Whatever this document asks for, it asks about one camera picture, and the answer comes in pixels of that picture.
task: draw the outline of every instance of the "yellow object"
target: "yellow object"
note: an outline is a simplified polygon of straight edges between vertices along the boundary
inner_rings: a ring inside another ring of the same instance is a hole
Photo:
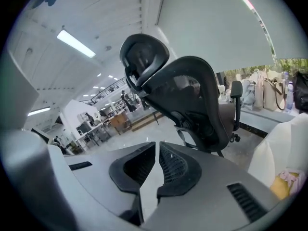
[[[290,173],[291,175],[298,177],[297,173]],[[271,191],[280,199],[284,199],[285,197],[289,196],[290,189],[293,185],[288,186],[288,182],[280,178],[280,174],[275,177],[273,184],[270,186]]]

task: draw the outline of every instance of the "black office chair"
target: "black office chair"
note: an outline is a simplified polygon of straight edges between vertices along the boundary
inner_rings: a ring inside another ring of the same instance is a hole
[[[232,83],[235,103],[219,104],[216,78],[205,60],[186,56],[164,66],[169,59],[167,48],[145,34],[128,37],[120,59],[129,88],[175,122],[185,146],[223,156],[221,150],[230,141],[239,141],[233,133],[240,122],[243,88],[239,81]],[[188,144],[182,131],[188,132],[196,145]]]

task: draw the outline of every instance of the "floor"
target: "floor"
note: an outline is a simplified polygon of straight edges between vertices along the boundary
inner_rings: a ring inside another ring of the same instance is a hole
[[[174,144],[183,145],[183,141],[178,136],[174,123],[166,117],[158,120],[159,124],[153,122],[135,132],[128,131],[122,135],[116,135],[104,142],[100,146],[92,147],[87,150],[86,154],[92,154],[98,150],[111,151],[124,147],[132,146],[143,142],[156,142],[155,165],[140,188],[141,205],[144,219],[146,220],[157,206],[156,191],[157,188],[164,184],[163,171],[158,163],[159,161],[159,141],[166,141]],[[225,158],[236,163],[240,168],[248,170],[254,148],[263,140],[255,134],[243,129],[239,129],[236,133],[241,137],[239,142],[229,143],[222,151]],[[191,138],[186,138],[187,142],[192,142]]]

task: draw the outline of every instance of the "pink cloth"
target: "pink cloth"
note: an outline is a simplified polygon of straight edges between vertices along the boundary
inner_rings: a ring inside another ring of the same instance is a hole
[[[296,173],[298,174],[298,176],[295,177],[294,175],[291,175],[290,173]],[[281,172],[279,176],[281,179],[288,182],[288,187],[290,187],[293,182],[293,185],[290,189],[290,195],[299,192],[306,181],[305,173],[301,170],[296,170],[296,169],[287,168],[283,172]]]

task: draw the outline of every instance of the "water bottle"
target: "water bottle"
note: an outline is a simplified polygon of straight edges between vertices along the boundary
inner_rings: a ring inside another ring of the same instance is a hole
[[[285,110],[286,112],[291,112],[293,107],[293,84],[291,81],[289,81],[288,84],[288,94],[287,94],[287,100],[285,104]]]

